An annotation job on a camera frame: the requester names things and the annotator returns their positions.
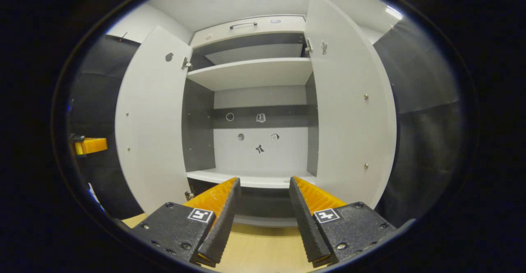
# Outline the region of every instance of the shelf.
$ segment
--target shelf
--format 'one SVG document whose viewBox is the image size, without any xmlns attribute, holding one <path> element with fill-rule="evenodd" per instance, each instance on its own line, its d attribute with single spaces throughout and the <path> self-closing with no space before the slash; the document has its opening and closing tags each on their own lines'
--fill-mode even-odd
<svg viewBox="0 0 526 273">
<path fill-rule="evenodd" d="M 311 74 L 310 58 L 269 58 L 206 67 L 188 72 L 187 78 L 212 91 L 219 91 L 305 85 Z"/>
<path fill-rule="evenodd" d="M 255 171 L 224 171 L 218 168 L 197 170 L 187 173 L 189 178 L 208 181 L 210 183 L 223 183 L 232 177 L 239 177 L 242 187 L 264 187 L 271 189 L 288 189 L 291 176 L 302 178 L 313 185 L 316 177 L 303 171 L 287 172 L 255 172 Z"/>
<path fill-rule="evenodd" d="M 297 227 L 298 222 L 295 217 L 250 217 L 248 215 L 235 215 L 233 222 L 237 224 L 247 224 L 257 227 Z"/>
</svg>

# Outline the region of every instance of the white shelf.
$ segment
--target white shelf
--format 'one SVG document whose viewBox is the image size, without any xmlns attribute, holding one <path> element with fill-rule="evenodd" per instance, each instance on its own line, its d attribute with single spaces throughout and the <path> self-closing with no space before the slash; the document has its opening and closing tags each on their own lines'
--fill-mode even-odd
<svg viewBox="0 0 526 273">
<path fill-rule="evenodd" d="M 305 85 L 311 74 L 310 58 L 268 58 L 198 69 L 188 72 L 187 78 L 212 91 L 219 91 L 263 86 Z"/>
<path fill-rule="evenodd" d="M 264 187 L 268 189 L 288 189 L 291 176 L 316 184 L 316 177 L 310 172 L 284 171 L 284 172 L 255 172 L 255 171 L 225 171 L 218 168 L 197 170 L 187 173 L 189 178 L 208 181 L 210 183 L 222 183 L 232 177 L 239 177 L 242 187 Z"/>
</svg>

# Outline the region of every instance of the cabinet drawer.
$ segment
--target cabinet drawer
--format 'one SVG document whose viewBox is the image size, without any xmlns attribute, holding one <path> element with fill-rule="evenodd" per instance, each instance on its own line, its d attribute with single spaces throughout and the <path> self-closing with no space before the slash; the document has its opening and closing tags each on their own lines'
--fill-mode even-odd
<svg viewBox="0 0 526 273">
<path fill-rule="evenodd" d="M 263 16 L 227 22 L 198 31 L 190 46 L 195 49 L 235 37 L 280 32 L 303 33 L 304 30 L 303 16 Z"/>
</svg>

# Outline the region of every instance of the cabinet door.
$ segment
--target cabinet door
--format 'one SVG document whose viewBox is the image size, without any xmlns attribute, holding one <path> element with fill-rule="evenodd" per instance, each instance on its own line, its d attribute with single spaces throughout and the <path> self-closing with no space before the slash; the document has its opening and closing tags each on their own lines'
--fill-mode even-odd
<svg viewBox="0 0 526 273">
<path fill-rule="evenodd" d="M 120 166 L 147 214 L 168 201 L 186 202 L 182 95 L 192 49 L 161 27 L 143 41 L 120 86 L 115 138 Z"/>
<path fill-rule="evenodd" d="M 305 25 L 319 118 L 316 185 L 374 208 L 396 149 L 395 102 L 371 43 L 329 0 L 310 0 Z"/>
</svg>

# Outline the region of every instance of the yellow object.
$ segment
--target yellow object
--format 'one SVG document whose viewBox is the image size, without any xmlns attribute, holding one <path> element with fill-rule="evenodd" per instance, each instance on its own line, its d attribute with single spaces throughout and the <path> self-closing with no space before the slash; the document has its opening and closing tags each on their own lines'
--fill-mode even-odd
<svg viewBox="0 0 526 273">
<path fill-rule="evenodd" d="M 105 138 L 85 138 L 84 141 L 75 142 L 77 155 L 86 155 L 108 149 Z"/>
<path fill-rule="evenodd" d="M 216 220 L 212 223 L 213 227 L 223 211 L 223 207 L 225 207 L 228 195 L 230 194 L 236 179 L 237 177 L 234 177 L 216 185 L 215 187 L 211 187 L 183 205 L 213 211 L 216 214 Z"/>
<path fill-rule="evenodd" d="M 307 203 L 309 208 L 310 215 L 313 215 L 316 211 L 323 211 L 329 208 L 336 208 L 347 205 L 342 200 L 334 197 L 333 195 L 323 191 L 319 187 L 300 179 L 299 177 L 294 177 L 298 187 L 303 195 L 303 199 Z"/>
</svg>

